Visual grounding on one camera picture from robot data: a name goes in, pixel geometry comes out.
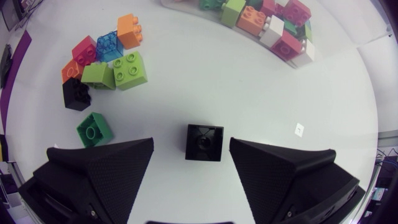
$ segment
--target small white label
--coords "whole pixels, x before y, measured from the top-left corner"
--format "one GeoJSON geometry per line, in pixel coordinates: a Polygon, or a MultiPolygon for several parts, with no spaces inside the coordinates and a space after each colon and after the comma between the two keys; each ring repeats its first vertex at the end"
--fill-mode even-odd
{"type": "Polygon", "coordinates": [[[303,132],[304,132],[304,126],[302,126],[300,123],[297,123],[296,125],[296,130],[294,131],[294,134],[303,137],[303,132]]]}

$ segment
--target cable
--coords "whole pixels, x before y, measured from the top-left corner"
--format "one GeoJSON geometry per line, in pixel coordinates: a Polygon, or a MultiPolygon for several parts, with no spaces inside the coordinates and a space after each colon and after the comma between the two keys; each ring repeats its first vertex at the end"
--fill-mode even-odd
{"type": "Polygon", "coordinates": [[[392,148],[392,149],[390,150],[390,152],[388,153],[387,156],[390,156],[390,154],[391,154],[393,151],[398,155],[398,152],[397,152],[394,148],[392,148]]]}
{"type": "Polygon", "coordinates": [[[18,30],[19,28],[22,28],[25,24],[25,30],[27,29],[27,25],[29,23],[30,17],[31,15],[33,15],[33,13],[35,12],[35,10],[43,3],[44,0],[40,0],[35,6],[33,6],[36,2],[36,0],[33,1],[33,3],[30,5],[30,8],[28,10],[26,10],[26,14],[24,16],[25,21],[22,24],[18,24],[15,27],[15,30],[18,30]]]}
{"type": "Polygon", "coordinates": [[[381,163],[383,163],[383,162],[386,162],[386,163],[388,163],[388,164],[392,164],[392,165],[394,165],[394,167],[396,168],[396,169],[398,169],[398,166],[397,166],[397,164],[395,164],[395,163],[393,163],[393,162],[389,162],[389,161],[380,161],[381,163]]]}
{"type": "Polygon", "coordinates": [[[397,161],[392,161],[392,160],[390,160],[389,158],[388,158],[388,156],[386,155],[386,153],[384,153],[383,151],[381,151],[380,149],[377,149],[379,152],[381,152],[383,155],[385,155],[385,159],[384,160],[388,160],[388,161],[390,161],[390,162],[392,162],[392,163],[394,163],[395,164],[395,167],[396,168],[398,168],[398,163],[397,163],[397,161]]]}

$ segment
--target lime green lego brick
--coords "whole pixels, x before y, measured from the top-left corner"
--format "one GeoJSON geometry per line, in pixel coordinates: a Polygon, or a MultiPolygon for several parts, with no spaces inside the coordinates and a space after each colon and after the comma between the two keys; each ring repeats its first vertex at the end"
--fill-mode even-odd
{"type": "Polygon", "coordinates": [[[221,23],[234,27],[245,3],[245,0],[227,0],[222,6],[221,23]]]}
{"type": "Polygon", "coordinates": [[[285,22],[284,29],[293,36],[295,36],[297,34],[296,26],[287,19],[284,19],[284,22],[285,22]]]}
{"type": "Polygon", "coordinates": [[[91,113],[76,128],[84,147],[102,146],[113,138],[113,134],[104,117],[91,113]]]}
{"type": "Polygon", "coordinates": [[[225,0],[200,0],[199,7],[202,10],[214,9],[219,11],[224,2],[225,0]]]}
{"type": "Polygon", "coordinates": [[[120,90],[148,82],[144,61],[139,52],[130,53],[113,61],[114,81],[120,90]]]}
{"type": "Polygon", "coordinates": [[[99,90],[115,90],[113,69],[106,62],[85,66],[81,82],[99,90]]]}
{"type": "Polygon", "coordinates": [[[304,24],[302,27],[298,27],[295,37],[298,40],[308,39],[310,42],[312,42],[311,27],[308,24],[304,24]]]}

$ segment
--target black lego brick with hole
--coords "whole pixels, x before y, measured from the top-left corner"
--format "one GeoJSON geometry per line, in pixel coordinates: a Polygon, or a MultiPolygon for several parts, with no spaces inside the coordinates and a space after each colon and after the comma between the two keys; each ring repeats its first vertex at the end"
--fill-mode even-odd
{"type": "Polygon", "coordinates": [[[223,131],[223,127],[189,124],[185,159],[221,161],[223,131]]]}
{"type": "Polygon", "coordinates": [[[91,105],[91,97],[88,94],[88,85],[83,84],[77,78],[69,78],[63,85],[63,100],[65,107],[83,111],[91,105]]]}

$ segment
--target transparent blue lego brick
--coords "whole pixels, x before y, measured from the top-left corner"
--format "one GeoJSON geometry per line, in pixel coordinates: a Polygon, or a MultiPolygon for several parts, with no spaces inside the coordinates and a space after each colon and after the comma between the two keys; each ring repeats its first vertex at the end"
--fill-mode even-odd
{"type": "Polygon", "coordinates": [[[100,62],[110,62],[123,56],[123,45],[116,31],[101,36],[97,40],[96,58],[100,62]]]}

